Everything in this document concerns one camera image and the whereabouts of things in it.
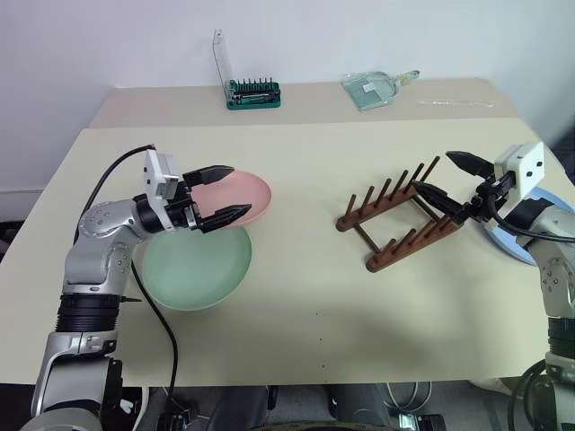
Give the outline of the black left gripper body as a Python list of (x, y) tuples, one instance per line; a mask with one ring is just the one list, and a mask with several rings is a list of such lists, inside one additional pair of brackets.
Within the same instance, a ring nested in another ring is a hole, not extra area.
[(174, 227), (186, 227), (191, 230), (201, 229), (203, 220), (198, 206), (191, 196), (194, 186), (202, 184), (200, 171), (185, 172), (177, 183), (172, 198), (164, 206)]

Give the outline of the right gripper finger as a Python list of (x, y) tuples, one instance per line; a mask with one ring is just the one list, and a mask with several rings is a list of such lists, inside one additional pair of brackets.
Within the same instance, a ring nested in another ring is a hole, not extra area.
[(490, 178), (494, 175), (493, 164), (475, 154), (463, 151), (448, 151), (446, 152), (446, 156), (460, 170), (467, 172), (473, 176), (479, 176), (481, 178)]
[(462, 221), (464, 206), (450, 198), (443, 189), (423, 181), (414, 181), (412, 185), (428, 204), (443, 212), (452, 221)]

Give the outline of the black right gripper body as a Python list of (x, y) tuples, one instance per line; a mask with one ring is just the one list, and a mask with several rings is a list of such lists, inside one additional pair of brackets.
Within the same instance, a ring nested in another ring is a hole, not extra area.
[(476, 188), (471, 200), (461, 205), (453, 216), (453, 222), (463, 224), (469, 218), (480, 223), (490, 221), (507, 202), (514, 186), (514, 172), (507, 172), (499, 179), (492, 174)]

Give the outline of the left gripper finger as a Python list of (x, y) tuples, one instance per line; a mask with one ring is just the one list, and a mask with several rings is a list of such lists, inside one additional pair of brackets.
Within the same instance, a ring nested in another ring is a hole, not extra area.
[(232, 172), (234, 172), (234, 167), (212, 165), (195, 171), (185, 172), (182, 178), (186, 185), (208, 185), (222, 180)]
[(251, 204), (231, 205), (217, 210), (213, 215), (202, 218), (197, 226), (203, 233), (213, 232), (229, 226), (252, 208)]

